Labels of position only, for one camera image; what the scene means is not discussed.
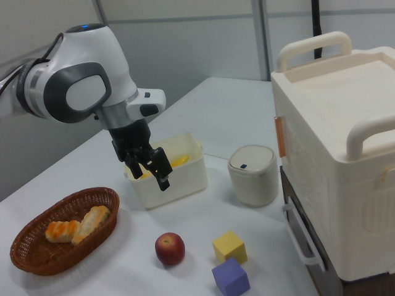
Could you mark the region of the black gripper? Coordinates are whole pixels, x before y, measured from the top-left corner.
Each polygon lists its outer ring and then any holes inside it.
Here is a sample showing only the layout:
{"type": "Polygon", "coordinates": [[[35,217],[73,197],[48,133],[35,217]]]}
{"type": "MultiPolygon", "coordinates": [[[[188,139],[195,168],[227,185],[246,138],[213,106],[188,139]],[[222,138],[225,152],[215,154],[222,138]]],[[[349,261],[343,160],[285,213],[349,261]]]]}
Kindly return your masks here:
{"type": "Polygon", "coordinates": [[[141,162],[151,160],[151,172],[157,180],[159,189],[165,191],[170,187],[168,176],[172,172],[172,166],[163,148],[158,147],[154,150],[151,147],[149,143],[151,131],[145,119],[136,120],[122,128],[110,129],[109,133],[118,159],[125,162],[135,179],[143,175],[141,162]]]}

